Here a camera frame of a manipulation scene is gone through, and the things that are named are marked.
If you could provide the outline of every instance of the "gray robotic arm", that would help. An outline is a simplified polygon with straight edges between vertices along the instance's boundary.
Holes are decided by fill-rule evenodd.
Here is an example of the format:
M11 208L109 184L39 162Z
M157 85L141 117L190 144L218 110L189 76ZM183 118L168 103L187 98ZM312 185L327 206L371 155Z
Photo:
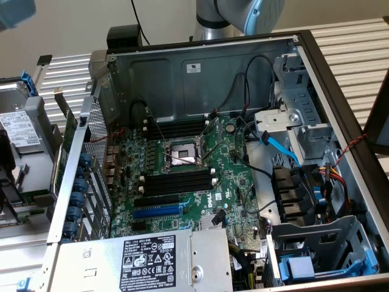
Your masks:
M245 35L269 33L281 15L284 2L285 0L196 0L197 23L193 40L234 37L234 27Z

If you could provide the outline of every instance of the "motherboard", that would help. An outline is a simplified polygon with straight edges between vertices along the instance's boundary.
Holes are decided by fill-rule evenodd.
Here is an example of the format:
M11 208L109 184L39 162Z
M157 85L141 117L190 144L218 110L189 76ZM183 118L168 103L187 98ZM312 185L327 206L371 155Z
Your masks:
M192 137L171 137L162 125L164 139L147 139L142 129L124 129L113 138L108 153L112 168L107 169L114 202L111 237L214 228L212 219L224 210L225 222L218 227L226 228L229 241L240 248L260 248L259 239L264 238L260 218L246 212L258 209L252 173L235 154L236 119L221 116L212 125L202 123L205 133ZM188 184L184 192L171 193L175 188L169 183L192 178L194 186ZM151 180L152 185L143 186L144 180ZM159 200L166 200L165 204L171 200L176 205L170 206L178 204L182 210L174 215L142 213L158 211L154 204Z

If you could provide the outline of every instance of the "white sticker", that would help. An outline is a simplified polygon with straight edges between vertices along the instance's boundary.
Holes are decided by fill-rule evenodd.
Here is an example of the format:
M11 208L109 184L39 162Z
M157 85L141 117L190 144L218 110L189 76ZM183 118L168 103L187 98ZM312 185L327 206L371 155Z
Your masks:
M235 269L235 271L239 271L240 269L242 269L241 264L238 263L236 258L232 257L232 262L233 262L233 268Z
M266 239L261 240L260 251L261 251L260 259L264 259L266 257L266 253L267 253L267 240Z
M187 73L200 73L201 64L187 64Z
M16 147L39 145L31 120L25 111L0 114L0 122Z

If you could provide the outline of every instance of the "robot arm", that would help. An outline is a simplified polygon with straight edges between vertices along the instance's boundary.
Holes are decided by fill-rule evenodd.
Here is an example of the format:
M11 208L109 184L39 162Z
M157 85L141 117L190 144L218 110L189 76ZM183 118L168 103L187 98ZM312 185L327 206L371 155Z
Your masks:
M245 35L269 33L285 0L196 0L194 40L233 37L235 26Z
M0 32L14 29L36 12L34 0L0 0Z

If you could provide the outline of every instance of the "blue latch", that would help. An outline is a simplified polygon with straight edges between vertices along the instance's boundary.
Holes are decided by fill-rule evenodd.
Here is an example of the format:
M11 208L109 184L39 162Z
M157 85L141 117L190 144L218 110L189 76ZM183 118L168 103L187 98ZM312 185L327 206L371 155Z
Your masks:
M31 291L29 289L30 279L31 278L28 277L28 278L24 278L24 279L19 280L18 286L16 288L16 292L29 292L29 291Z
M25 71L23 71L22 76L20 76L20 78L25 81L27 87L29 88L31 96L38 96L38 91L36 90L34 81L32 80L31 76Z

